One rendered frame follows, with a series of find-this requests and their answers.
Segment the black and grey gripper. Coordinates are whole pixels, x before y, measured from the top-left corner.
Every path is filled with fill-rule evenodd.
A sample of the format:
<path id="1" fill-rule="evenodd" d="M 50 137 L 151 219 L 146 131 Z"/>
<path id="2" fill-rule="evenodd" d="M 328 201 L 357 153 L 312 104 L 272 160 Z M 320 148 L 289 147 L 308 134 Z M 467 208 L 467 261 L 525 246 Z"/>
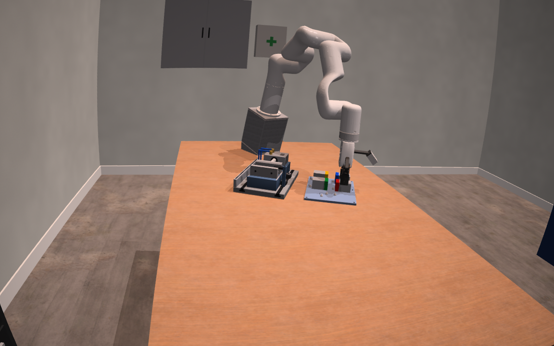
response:
<path id="1" fill-rule="evenodd" d="M 341 139 L 339 138 L 339 140 Z M 357 142 L 341 140 L 339 167 L 342 167 L 342 170 L 340 169 L 340 185 L 348 185 L 349 171 L 353 163 L 354 147 Z"/>

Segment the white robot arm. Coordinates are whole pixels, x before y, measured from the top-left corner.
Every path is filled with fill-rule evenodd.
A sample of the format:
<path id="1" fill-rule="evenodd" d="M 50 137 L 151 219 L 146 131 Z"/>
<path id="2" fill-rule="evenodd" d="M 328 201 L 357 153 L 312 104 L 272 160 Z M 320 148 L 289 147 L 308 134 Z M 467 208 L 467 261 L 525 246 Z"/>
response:
<path id="1" fill-rule="evenodd" d="M 314 59 L 314 49 L 319 49 L 323 71 L 316 93 L 319 114 L 325 120 L 341 120 L 341 140 L 358 141 L 362 108 L 349 101 L 329 100 L 329 85 L 344 77 L 341 62 L 349 61 L 352 55 L 347 43 L 331 33 L 301 26 L 281 53 L 271 55 L 262 101 L 256 111 L 268 117 L 281 115 L 278 110 L 285 87 L 283 73 L 301 72 Z"/>

